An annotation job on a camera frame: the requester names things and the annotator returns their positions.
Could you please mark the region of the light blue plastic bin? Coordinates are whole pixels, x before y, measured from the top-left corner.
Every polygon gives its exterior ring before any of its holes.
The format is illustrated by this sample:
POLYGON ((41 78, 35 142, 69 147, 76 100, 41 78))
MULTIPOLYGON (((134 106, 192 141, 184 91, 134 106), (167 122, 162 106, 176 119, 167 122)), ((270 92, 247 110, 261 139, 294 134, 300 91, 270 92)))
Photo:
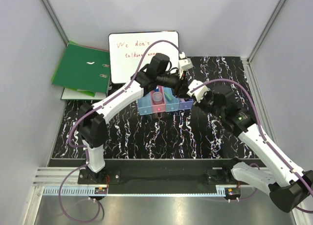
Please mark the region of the light blue plastic bin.
POLYGON ((139 115, 148 115, 153 113, 150 94, 147 94, 137 100, 137 110, 139 115))

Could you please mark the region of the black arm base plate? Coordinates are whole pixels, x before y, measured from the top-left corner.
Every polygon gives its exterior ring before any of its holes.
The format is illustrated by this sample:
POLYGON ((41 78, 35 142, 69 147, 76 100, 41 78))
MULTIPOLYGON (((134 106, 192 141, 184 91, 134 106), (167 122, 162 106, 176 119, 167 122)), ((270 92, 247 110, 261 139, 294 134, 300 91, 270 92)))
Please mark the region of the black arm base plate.
POLYGON ((109 194, 172 195, 215 193, 217 185, 237 186, 226 169, 230 159, 108 159, 97 174, 79 171, 78 183, 108 184, 109 194))

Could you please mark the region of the purple plastic bin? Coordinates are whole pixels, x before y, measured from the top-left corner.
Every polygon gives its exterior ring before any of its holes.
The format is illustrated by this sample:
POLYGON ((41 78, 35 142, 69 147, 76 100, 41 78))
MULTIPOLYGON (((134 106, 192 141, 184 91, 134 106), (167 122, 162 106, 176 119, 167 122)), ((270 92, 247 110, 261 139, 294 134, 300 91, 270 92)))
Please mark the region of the purple plastic bin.
POLYGON ((179 110, 190 110, 194 104, 194 100, 190 98, 179 99, 179 110))

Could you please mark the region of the clear round glitter container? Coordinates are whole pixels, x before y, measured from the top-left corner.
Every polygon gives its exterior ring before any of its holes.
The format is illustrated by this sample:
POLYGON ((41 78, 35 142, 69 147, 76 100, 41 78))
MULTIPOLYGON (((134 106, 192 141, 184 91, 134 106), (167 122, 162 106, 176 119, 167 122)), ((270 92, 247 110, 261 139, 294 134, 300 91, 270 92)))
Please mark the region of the clear round glitter container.
POLYGON ((161 92, 154 92, 152 94, 152 101, 155 105, 162 104, 163 94, 161 92))

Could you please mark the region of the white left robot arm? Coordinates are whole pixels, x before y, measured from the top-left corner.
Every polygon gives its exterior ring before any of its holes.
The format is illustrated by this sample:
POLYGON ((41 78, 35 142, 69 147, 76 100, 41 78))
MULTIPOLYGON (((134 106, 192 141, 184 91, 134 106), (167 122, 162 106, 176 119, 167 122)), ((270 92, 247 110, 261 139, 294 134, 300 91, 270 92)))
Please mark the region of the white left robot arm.
POLYGON ((150 63, 139 69, 129 82, 112 95, 93 106, 83 105, 80 108, 82 121, 78 125, 78 132, 86 150, 88 177, 92 182, 100 184, 105 180, 103 148, 108 138, 107 124, 116 114, 158 86, 171 88, 177 97, 188 97, 186 71, 193 67, 191 59, 181 54, 177 67, 168 68, 170 63, 168 56, 157 53, 150 63))

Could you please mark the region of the pink plastic bin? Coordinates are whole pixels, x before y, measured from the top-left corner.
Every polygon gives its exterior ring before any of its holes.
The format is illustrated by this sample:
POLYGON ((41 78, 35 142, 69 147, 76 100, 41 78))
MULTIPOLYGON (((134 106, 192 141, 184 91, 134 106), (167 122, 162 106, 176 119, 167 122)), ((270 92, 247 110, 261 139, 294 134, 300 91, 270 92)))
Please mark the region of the pink plastic bin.
POLYGON ((163 88, 159 86, 156 90, 150 92, 152 111, 153 113, 160 113, 166 111, 165 97, 163 88))

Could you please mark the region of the white dry-erase board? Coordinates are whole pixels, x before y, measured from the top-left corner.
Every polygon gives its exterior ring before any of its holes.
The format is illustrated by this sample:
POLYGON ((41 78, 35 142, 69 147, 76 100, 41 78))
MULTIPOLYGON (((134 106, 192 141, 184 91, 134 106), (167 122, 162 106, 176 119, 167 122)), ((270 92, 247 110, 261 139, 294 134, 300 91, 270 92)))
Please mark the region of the white dry-erase board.
POLYGON ((179 45, 177 31, 112 33, 108 37, 111 81, 127 83, 135 73, 145 50, 154 42, 167 40, 179 45))

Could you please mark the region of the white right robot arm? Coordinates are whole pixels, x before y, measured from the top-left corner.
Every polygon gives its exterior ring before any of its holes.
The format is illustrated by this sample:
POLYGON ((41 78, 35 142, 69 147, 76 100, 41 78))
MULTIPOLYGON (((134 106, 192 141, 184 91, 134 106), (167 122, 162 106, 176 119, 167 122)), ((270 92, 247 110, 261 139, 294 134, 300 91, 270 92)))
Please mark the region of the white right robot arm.
POLYGON ((218 117, 224 128, 245 143, 269 170, 264 173, 240 160, 234 160, 229 168, 222 171, 224 182, 248 183, 269 195, 271 201, 286 213, 297 208, 310 195, 313 190, 313 172, 305 171, 284 154, 255 117, 238 105, 230 87, 217 86, 209 90, 207 86, 196 82, 188 89, 195 105, 218 117))

